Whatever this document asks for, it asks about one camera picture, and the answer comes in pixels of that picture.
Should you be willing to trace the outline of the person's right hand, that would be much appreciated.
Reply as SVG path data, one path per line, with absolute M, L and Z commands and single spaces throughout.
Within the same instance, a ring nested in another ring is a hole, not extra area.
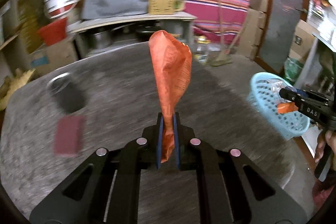
M 325 146 L 328 145 L 334 154 L 333 157 L 333 163 L 332 163 L 332 169 L 335 170 L 335 155 L 336 155 L 336 137 L 335 137 L 335 132 L 328 131 L 326 133 L 321 132 L 318 135 L 317 138 L 317 147 L 315 149 L 315 156 L 314 156 L 314 161 L 317 164 L 321 158 L 323 157 L 323 150 Z

